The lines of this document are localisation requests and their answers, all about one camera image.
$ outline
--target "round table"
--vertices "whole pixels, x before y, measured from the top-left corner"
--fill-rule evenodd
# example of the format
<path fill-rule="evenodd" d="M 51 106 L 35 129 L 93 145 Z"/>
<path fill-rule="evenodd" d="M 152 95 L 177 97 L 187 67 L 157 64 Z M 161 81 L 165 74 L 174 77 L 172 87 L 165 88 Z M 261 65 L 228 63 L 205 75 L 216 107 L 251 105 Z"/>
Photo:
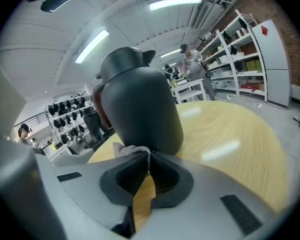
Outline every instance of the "round table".
<path fill-rule="evenodd" d="M 177 157 L 219 169 L 255 192 L 275 212 L 287 204 L 288 178 L 281 144 L 267 123 L 252 111 L 227 102 L 193 101 L 176 105 L 184 139 Z M 114 159 L 111 136 L 89 163 Z M 136 230 L 151 214 L 156 196 L 148 175 L 133 199 Z"/>

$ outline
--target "white refrigerator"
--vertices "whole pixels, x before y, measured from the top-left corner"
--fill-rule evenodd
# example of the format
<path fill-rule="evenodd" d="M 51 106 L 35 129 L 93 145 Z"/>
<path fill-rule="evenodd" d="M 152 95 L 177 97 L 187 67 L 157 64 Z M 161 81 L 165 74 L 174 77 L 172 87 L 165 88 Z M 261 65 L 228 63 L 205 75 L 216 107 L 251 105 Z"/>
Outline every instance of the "white refrigerator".
<path fill-rule="evenodd" d="M 267 79 L 268 100 L 288 107 L 291 100 L 290 60 L 285 41 L 269 19 L 252 28 Z"/>

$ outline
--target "brick wall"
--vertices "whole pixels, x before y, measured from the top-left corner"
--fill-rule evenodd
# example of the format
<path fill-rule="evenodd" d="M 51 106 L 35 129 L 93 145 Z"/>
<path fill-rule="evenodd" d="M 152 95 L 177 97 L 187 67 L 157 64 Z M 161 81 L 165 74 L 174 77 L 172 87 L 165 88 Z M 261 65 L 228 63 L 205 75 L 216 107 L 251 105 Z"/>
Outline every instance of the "brick wall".
<path fill-rule="evenodd" d="M 290 57 L 292 84 L 300 86 L 300 35 L 281 6 L 275 0 L 238 0 L 213 31 L 223 30 L 237 16 L 236 9 L 243 14 L 252 14 L 258 24 L 273 20 L 283 36 Z"/>

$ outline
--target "railing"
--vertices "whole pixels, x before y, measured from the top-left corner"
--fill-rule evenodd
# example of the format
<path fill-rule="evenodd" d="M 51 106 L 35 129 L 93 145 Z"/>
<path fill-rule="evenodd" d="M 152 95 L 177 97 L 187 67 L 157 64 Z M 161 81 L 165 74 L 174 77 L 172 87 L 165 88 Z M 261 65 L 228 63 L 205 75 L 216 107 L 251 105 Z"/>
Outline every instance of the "railing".
<path fill-rule="evenodd" d="M 34 115 L 34 116 L 28 118 L 27 120 L 24 120 L 21 123 L 18 123 L 15 126 L 13 126 L 13 128 L 10 132 L 10 138 L 14 139 L 14 138 L 19 137 L 18 136 L 18 130 L 19 130 L 19 128 L 22 124 L 26 124 L 29 127 L 29 130 L 30 130 L 32 127 L 37 126 L 37 125 L 39 125 L 39 124 L 41 124 L 41 123 L 43 123 L 44 121 L 47 121 L 47 120 L 48 119 L 46 117 L 45 112 Z"/>

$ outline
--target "gray floor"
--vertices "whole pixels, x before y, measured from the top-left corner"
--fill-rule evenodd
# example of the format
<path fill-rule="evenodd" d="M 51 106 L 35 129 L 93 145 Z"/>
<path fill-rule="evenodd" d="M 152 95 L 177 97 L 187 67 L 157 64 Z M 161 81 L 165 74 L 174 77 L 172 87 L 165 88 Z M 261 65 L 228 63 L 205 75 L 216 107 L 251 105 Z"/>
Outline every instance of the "gray floor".
<path fill-rule="evenodd" d="M 234 92 L 219 91 L 216 100 L 228 102 L 227 94 L 231 96 L 231 103 L 243 106 L 261 118 L 274 130 L 286 154 L 288 174 L 289 201 L 292 204 L 300 194 L 300 127 L 293 117 L 300 118 L 300 105 L 291 102 L 289 108 L 281 107 L 275 103 L 264 102 L 259 95 L 236 96 Z"/>

